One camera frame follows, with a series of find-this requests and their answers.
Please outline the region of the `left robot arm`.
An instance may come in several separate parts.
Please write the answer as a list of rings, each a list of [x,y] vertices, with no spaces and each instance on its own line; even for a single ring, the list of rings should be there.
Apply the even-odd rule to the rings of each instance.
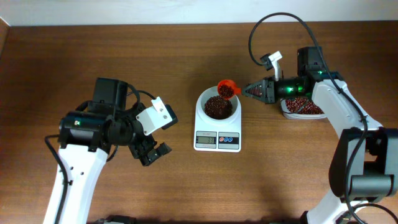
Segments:
[[[176,114],[159,97],[145,107],[140,94],[127,82],[97,78],[92,100],[61,119],[54,135],[59,149],[45,137],[58,167],[44,223],[87,222],[98,177],[118,147],[128,147],[143,166],[171,151],[152,133],[177,123]]]

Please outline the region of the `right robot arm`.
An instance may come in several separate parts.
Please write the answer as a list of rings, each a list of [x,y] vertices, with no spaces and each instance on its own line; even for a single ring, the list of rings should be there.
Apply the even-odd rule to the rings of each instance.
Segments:
[[[245,86],[241,93],[266,104],[309,96],[327,117],[339,141],[328,178],[330,189],[320,203],[306,211],[301,223],[342,223],[362,220],[356,211],[377,207],[397,193],[397,129],[385,128],[369,116],[348,90],[343,77],[329,71],[321,47],[298,50],[298,76],[282,78],[281,54],[261,58],[275,74]]]

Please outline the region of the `orange measuring scoop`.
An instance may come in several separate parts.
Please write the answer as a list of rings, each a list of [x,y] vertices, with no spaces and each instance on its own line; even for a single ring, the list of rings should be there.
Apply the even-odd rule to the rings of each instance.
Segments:
[[[217,85],[217,92],[220,97],[229,100],[235,95],[240,95],[241,89],[232,80],[222,80]]]

